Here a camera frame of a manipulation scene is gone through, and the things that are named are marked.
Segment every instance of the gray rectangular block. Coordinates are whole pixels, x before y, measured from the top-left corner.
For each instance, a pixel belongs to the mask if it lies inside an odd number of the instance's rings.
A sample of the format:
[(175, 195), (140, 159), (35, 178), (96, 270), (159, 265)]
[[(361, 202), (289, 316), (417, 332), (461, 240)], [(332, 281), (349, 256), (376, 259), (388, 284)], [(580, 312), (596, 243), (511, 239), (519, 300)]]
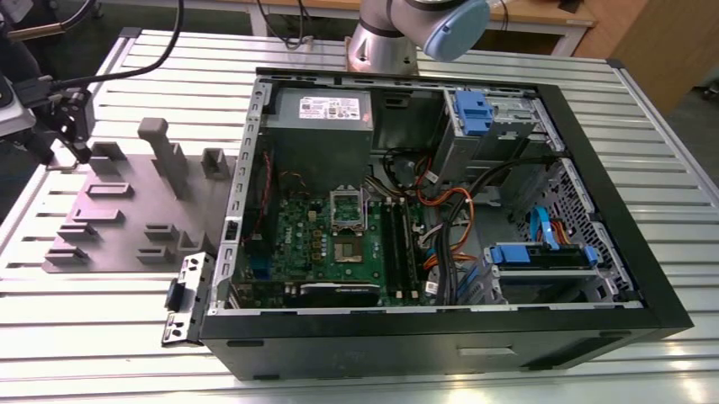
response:
[(89, 223), (67, 223), (60, 226), (57, 236), (67, 242), (85, 242), (97, 239), (97, 232)]
[(151, 242), (171, 242), (177, 238), (177, 229), (168, 223), (147, 223), (145, 237)]
[(81, 223), (119, 223), (124, 219), (117, 209), (79, 209), (72, 216), (73, 221)]
[(140, 248), (136, 257), (143, 264), (172, 263), (175, 260), (169, 249), (156, 246)]
[(129, 198), (135, 190), (128, 183), (93, 183), (85, 193), (91, 198)]
[(53, 265), (84, 265), (89, 261), (88, 254), (77, 247), (51, 248), (45, 260)]
[(204, 149), (203, 171), (207, 179), (221, 180), (229, 178), (229, 165), (227, 164), (223, 149)]

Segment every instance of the aluminum table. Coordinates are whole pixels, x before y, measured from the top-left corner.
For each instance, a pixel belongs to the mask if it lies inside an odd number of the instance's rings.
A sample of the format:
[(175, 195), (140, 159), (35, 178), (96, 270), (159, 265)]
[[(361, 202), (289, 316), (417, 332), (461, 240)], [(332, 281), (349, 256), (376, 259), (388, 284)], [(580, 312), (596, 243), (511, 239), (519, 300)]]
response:
[[(169, 33), (117, 40), (100, 72), (145, 66)], [(147, 152), (139, 121), (163, 117), (185, 154), (237, 153), (257, 66), (344, 70), (344, 44), (183, 34), (160, 70), (96, 85), (96, 140)], [(205, 348), (160, 348), (175, 274), (47, 274), (43, 256), (84, 168), (41, 167), (0, 227), (0, 401), (719, 401), (719, 193), (626, 71), (606, 61), (472, 52), (420, 57), (427, 77), (562, 87), (695, 327), (563, 371), (240, 382)]]

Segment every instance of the green circuit board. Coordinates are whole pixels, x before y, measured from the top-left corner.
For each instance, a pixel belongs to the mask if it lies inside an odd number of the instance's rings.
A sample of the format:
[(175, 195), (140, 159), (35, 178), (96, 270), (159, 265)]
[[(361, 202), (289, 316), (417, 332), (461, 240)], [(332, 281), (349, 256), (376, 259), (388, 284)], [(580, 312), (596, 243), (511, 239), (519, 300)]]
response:
[[(387, 272), (384, 254), (389, 251), (384, 251), (387, 239), (383, 238), (387, 237), (383, 226), (391, 226), (383, 211), (387, 214), (389, 210), (391, 206), (379, 201), (367, 202), (367, 230), (335, 232), (331, 229), (328, 199), (284, 199), (267, 277), (252, 281), (237, 279), (236, 282), (240, 300), (244, 300), (241, 305), (283, 307), (281, 294), (292, 284), (332, 282), (376, 284), (381, 288), (381, 306), (420, 306), (424, 294), (419, 293), (420, 283), (415, 275), (405, 275), (407, 290), (400, 296), (391, 287), (397, 275)], [(420, 222), (421, 209), (408, 209), (408, 212), (409, 221)]]
[[(368, 215), (367, 231), (360, 236), (352, 231), (333, 235), (329, 216), (324, 199), (283, 200), (272, 280), (363, 280), (381, 285), (380, 215)], [(360, 257), (359, 262), (337, 262), (349, 257)]]

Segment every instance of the power supply label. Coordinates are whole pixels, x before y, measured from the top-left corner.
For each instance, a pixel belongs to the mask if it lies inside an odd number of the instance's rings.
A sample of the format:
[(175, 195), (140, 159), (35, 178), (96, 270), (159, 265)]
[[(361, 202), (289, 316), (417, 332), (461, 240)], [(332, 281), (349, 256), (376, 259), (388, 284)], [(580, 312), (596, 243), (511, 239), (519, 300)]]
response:
[(360, 99), (304, 97), (300, 99), (300, 119), (360, 120)]

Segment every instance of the motherboard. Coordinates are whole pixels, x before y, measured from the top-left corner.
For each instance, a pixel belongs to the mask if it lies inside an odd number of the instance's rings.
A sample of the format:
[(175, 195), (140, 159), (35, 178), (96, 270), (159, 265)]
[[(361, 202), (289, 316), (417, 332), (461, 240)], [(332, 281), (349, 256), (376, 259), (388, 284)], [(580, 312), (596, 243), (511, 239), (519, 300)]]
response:
[(233, 280), (240, 307), (423, 304), (421, 207), (337, 192), (281, 200), (273, 254), (251, 256), (252, 279)]

